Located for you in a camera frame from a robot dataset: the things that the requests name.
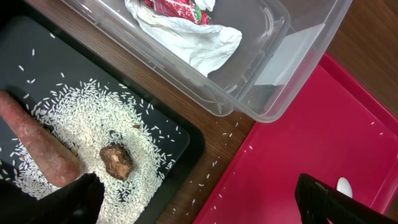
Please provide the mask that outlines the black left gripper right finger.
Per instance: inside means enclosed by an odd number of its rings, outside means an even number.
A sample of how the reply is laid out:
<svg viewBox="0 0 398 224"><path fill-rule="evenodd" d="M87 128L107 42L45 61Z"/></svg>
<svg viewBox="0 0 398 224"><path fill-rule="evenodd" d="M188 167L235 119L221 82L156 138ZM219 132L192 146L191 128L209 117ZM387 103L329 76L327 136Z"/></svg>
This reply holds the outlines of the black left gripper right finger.
<svg viewBox="0 0 398 224"><path fill-rule="evenodd" d="M300 174L295 200L303 224L397 224L308 174Z"/></svg>

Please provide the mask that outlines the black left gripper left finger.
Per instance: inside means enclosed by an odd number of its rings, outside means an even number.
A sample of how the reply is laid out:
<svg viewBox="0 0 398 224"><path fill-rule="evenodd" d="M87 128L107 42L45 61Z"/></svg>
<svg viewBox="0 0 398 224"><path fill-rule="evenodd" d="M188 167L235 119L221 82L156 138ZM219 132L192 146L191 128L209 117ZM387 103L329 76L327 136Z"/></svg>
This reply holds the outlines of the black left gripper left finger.
<svg viewBox="0 0 398 224"><path fill-rule="evenodd" d="M96 223L105 186L85 174L44 198L36 198L1 181L1 223Z"/></svg>

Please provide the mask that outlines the white plastic spoon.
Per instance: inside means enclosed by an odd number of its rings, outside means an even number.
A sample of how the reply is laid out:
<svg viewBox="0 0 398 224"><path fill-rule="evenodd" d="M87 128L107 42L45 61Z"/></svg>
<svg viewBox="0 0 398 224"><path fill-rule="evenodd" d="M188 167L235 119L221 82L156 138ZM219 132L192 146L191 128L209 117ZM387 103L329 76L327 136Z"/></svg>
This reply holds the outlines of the white plastic spoon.
<svg viewBox="0 0 398 224"><path fill-rule="evenodd" d="M351 188L351 185L345 177L340 177L338 179L337 185L336 185L337 191L341 192L342 194L348 196L349 198L353 198L353 191Z"/></svg>

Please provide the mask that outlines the orange carrot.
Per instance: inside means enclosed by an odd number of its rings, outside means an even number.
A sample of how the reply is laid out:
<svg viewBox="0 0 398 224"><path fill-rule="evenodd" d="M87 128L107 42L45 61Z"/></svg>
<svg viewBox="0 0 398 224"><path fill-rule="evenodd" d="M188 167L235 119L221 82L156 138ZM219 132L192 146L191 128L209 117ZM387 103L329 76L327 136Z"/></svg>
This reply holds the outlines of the orange carrot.
<svg viewBox="0 0 398 224"><path fill-rule="evenodd" d="M64 187L79 178L81 166L73 153L4 90L1 91L1 118L23 143L51 184Z"/></svg>

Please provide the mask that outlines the brown mushroom piece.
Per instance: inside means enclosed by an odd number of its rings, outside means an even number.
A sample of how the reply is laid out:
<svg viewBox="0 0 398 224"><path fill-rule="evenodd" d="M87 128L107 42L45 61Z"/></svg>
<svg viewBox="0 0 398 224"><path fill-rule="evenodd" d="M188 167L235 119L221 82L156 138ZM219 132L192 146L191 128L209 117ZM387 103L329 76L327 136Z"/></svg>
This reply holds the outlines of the brown mushroom piece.
<svg viewBox="0 0 398 224"><path fill-rule="evenodd" d="M99 155L105 164L106 172L115 179L125 181L133 170L133 161L127 150L120 144L103 147Z"/></svg>

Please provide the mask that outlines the red snack wrapper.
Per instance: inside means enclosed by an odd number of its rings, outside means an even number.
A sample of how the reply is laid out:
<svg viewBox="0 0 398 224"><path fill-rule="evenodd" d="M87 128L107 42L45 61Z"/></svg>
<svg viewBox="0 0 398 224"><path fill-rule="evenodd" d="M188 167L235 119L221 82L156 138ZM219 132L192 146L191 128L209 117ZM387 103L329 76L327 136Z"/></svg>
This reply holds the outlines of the red snack wrapper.
<svg viewBox="0 0 398 224"><path fill-rule="evenodd" d="M190 0L142 0L158 14L178 17L196 25L208 25L210 16Z"/></svg>

